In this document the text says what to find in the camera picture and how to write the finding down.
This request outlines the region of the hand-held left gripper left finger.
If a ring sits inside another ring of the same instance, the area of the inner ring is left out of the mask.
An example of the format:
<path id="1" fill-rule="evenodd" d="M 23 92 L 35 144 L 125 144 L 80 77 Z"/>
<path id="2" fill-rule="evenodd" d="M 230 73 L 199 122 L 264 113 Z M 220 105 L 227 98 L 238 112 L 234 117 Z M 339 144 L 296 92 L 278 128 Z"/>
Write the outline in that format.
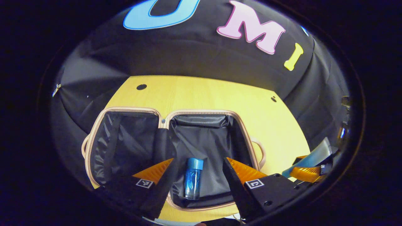
<path id="1" fill-rule="evenodd" d="M 118 175 L 94 194 L 131 217 L 154 220 L 160 216 L 176 177 L 176 158 L 170 158 L 133 175 Z"/>

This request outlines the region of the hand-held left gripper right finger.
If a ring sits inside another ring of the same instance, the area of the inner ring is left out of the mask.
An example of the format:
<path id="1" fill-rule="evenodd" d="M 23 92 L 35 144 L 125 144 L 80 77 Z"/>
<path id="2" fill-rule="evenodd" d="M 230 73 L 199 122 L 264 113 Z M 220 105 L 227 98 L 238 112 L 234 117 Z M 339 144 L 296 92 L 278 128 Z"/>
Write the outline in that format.
<path id="1" fill-rule="evenodd" d="M 281 174 L 266 175 L 251 166 L 226 157 L 222 171 L 242 219 L 257 218 L 284 209 L 312 186 L 296 184 Z"/>

